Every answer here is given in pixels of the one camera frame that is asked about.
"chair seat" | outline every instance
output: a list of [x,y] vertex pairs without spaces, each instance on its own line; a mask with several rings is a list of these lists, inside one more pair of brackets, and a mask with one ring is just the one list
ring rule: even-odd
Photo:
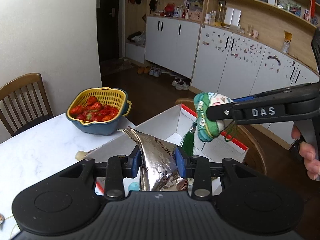
[[50,115],[50,114],[46,114],[44,116],[37,117],[36,119],[26,123],[24,126],[20,127],[18,130],[16,130],[13,136],[15,136],[15,135],[17,135],[19,133],[22,133],[25,130],[28,130],[31,127],[34,127],[34,126],[36,126],[36,125],[38,125],[38,124],[40,124],[42,122],[45,122],[45,121],[47,121],[47,120],[49,120],[51,118],[53,118],[53,116]]

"green tassel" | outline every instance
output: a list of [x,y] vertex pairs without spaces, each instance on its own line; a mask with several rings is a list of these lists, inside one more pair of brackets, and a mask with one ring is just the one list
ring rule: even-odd
[[185,134],[185,136],[182,138],[180,143],[180,146],[188,156],[193,155],[196,126],[197,126],[197,123],[194,122],[190,130]]

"finger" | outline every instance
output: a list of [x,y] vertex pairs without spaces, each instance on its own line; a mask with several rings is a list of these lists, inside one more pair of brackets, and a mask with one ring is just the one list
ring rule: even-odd
[[307,175],[310,179],[315,180],[318,177],[318,174],[314,174],[310,171],[307,171]]
[[292,139],[299,139],[300,136],[301,136],[301,133],[300,133],[299,129],[295,125],[293,125],[292,132],[291,132],[291,138]]
[[309,161],[312,161],[316,157],[316,150],[311,144],[301,142],[299,145],[299,154]]
[[304,159],[304,166],[306,169],[314,174],[320,174],[320,162],[318,160],[309,161]]

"silver foil bag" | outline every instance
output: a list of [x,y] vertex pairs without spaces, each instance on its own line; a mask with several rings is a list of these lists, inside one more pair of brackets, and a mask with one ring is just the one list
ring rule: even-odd
[[188,190],[188,180],[178,173],[173,149],[176,144],[139,132],[130,126],[120,131],[134,140],[141,150],[141,191]]

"dining table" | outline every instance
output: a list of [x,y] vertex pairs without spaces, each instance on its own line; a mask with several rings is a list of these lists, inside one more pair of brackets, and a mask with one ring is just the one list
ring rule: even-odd
[[[135,127],[120,117],[117,128],[128,126]],[[0,214],[4,222],[0,224],[0,239],[8,240],[19,233],[11,210],[19,192],[78,162],[78,151],[90,152],[122,134],[117,130],[110,135],[84,133],[60,114],[1,143]]]

